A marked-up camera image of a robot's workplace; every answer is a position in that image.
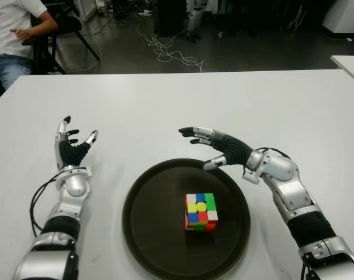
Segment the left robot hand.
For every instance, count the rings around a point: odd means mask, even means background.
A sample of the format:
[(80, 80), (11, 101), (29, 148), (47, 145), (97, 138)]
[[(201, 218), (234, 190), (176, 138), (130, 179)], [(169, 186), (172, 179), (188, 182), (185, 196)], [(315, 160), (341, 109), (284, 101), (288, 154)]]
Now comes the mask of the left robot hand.
[(68, 166), (79, 167), (82, 160), (98, 138), (98, 130), (94, 130), (79, 145), (78, 139), (70, 139), (71, 135), (79, 133), (78, 129), (67, 131), (67, 125), (71, 122), (71, 117), (65, 117), (57, 128), (54, 141), (55, 160), (57, 169), (62, 170)]

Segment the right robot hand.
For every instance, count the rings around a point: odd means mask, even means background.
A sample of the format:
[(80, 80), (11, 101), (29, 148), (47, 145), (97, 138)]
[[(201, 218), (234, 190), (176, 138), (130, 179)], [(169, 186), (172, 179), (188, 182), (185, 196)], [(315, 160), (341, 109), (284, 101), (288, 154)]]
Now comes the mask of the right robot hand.
[(254, 151), (250, 146), (239, 139), (225, 134), (221, 131), (205, 127), (185, 127), (178, 129), (183, 137), (192, 137), (190, 140), (192, 145), (200, 144), (210, 146), (221, 152), (218, 157), (207, 160), (203, 163), (203, 170), (218, 169), (225, 165), (241, 165), (246, 163)]

